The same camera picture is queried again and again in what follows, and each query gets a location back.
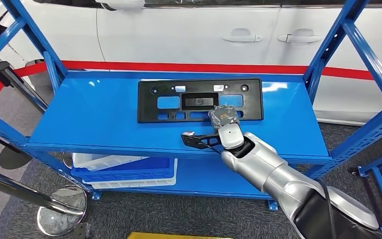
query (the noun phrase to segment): gray carpet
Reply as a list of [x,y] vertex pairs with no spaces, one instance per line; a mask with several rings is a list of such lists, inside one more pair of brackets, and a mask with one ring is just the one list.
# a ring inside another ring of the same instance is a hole
[[[321,124],[321,129],[327,145],[333,148],[356,127]],[[324,181],[374,209],[382,224],[382,199],[375,181],[347,172],[348,167],[364,165],[381,155],[382,139],[327,174]],[[21,181],[44,193],[68,184],[37,161],[30,163]],[[366,182],[374,195],[371,199],[365,190]],[[11,198],[0,217],[0,239],[47,238],[37,228],[36,213],[37,206]],[[235,239],[296,238],[286,217],[280,211],[269,211],[266,203],[258,200],[104,192],[100,201],[91,201],[86,220],[93,225],[96,239],[126,238],[131,232]]]

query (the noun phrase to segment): blue plastic bin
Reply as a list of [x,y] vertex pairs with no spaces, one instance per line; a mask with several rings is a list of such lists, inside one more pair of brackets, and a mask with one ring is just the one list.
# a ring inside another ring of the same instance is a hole
[[172,178],[175,174],[174,164],[174,158],[149,157],[99,171],[73,167],[71,173],[86,182]]

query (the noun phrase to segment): floor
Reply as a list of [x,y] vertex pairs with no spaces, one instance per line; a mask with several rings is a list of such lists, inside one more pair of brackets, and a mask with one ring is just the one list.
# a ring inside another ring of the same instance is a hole
[[[39,94],[50,100],[52,90],[47,75],[41,74],[31,80]],[[20,132],[30,134],[40,116],[13,89],[0,93],[0,117]],[[333,124],[320,127],[329,149],[357,129]],[[348,167],[364,165],[379,156],[382,156],[382,139],[323,180],[373,209],[382,225],[382,199],[374,180],[347,172]],[[46,194],[68,184],[35,160],[17,170],[0,168],[0,173]],[[0,193],[0,239],[46,239],[37,228],[36,212],[36,206]],[[94,227],[95,239],[126,238],[132,231],[235,239],[296,238],[284,214],[269,211],[266,203],[258,200],[105,192],[100,201],[90,202],[86,220]]]

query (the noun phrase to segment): black license plate bracket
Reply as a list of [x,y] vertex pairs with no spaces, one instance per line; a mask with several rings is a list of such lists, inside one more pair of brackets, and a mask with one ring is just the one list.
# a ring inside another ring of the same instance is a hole
[[158,80],[138,83],[138,122],[209,120],[218,105],[234,105],[240,120],[262,120],[260,79]]

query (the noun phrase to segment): white plastic bin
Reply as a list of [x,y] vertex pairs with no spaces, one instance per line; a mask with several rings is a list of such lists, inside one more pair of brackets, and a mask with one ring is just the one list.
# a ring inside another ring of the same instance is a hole
[[122,156],[122,155],[103,155],[73,153],[73,164],[76,168],[86,168],[89,171],[97,171],[110,167],[115,167],[124,163],[130,163],[148,157]]
[[177,182],[178,159],[174,162],[174,176],[172,178],[142,179],[142,180],[123,180],[123,181],[104,181],[104,182],[86,182],[94,189],[113,189],[113,188],[138,188],[152,186],[170,186]]

